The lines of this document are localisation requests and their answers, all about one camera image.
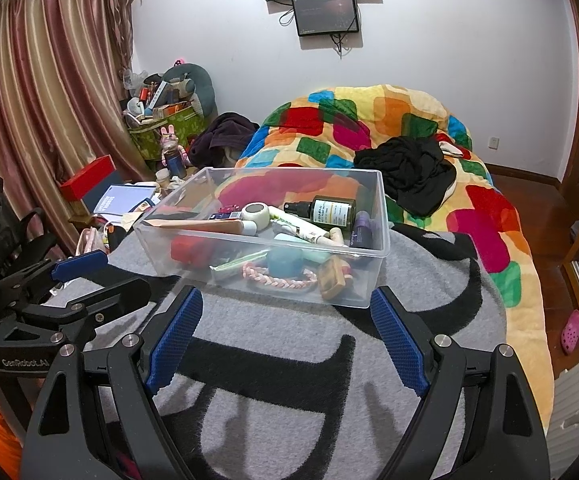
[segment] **metal screw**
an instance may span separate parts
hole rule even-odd
[[[63,345],[63,346],[61,346],[58,353],[61,354],[63,357],[69,356],[69,355],[74,353],[74,345],[71,343],[68,343],[67,345]]]
[[[505,357],[511,357],[512,355],[514,355],[514,348],[512,348],[509,345],[500,345],[498,347],[498,351]]]
[[[138,344],[138,336],[136,334],[127,334],[122,340],[123,346],[132,348]]]
[[[447,348],[451,345],[451,337],[445,334],[439,334],[434,338],[434,342],[441,348]]]

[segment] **colorful blanket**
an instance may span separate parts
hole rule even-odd
[[[505,303],[507,342],[518,353],[547,427],[554,377],[540,282],[518,212],[471,151],[468,129],[438,100],[390,85],[339,87],[300,97],[265,120],[237,167],[352,168],[356,151],[400,135],[436,135],[461,148],[463,158],[446,157],[457,169],[457,187],[438,211],[419,218],[387,199],[388,215],[394,223],[471,236]]]

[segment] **white radiator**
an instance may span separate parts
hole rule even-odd
[[[553,478],[562,475],[579,454],[579,363],[561,373],[554,384],[547,450]]]

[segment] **bunny ears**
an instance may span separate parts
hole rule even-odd
[[[173,135],[175,136],[176,133],[174,132],[174,125],[170,124],[169,125],[169,132],[166,130],[166,128],[164,126],[161,127],[161,135],[162,136],[166,136],[166,135]]]

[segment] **chair armrest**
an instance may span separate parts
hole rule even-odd
[[[43,233],[45,234],[49,232],[47,227],[47,217],[45,216],[45,211],[40,207],[35,207],[27,215],[21,218],[21,222],[19,224],[21,229],[21,245],[25,245],[25,243],[27,242],[27,228],[30,222],[32,221],[32,218],[34,218],[35,216],[38,216],[39,219],[41,220],[41,224],[43,226]]]

